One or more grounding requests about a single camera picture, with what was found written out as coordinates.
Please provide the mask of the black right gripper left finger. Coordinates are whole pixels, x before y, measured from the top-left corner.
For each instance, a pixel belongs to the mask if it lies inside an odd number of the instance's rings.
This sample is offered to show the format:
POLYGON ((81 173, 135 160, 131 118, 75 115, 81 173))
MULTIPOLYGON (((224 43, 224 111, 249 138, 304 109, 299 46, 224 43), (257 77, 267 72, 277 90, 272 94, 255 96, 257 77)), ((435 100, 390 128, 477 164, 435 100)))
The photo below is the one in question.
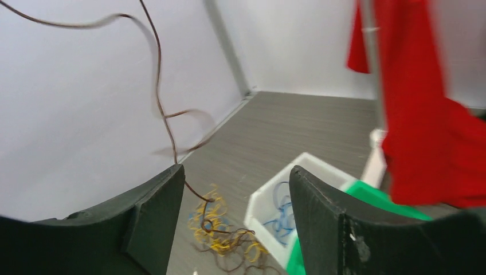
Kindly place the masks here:
POLYGON ((176 164, 64 219, 1 218, 2 274, 165 274, 185 185, 176 164))

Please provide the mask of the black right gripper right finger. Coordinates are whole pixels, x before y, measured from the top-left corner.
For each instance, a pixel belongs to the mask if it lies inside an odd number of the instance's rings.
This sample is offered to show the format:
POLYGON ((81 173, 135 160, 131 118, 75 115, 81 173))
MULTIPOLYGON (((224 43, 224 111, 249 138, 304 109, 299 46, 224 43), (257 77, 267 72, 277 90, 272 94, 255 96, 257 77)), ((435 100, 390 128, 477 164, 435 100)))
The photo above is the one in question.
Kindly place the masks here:
POLYGON ((485 208, 423 221, 326 184, 300 166, 289 191, 307 274, 484 274, 485 208))

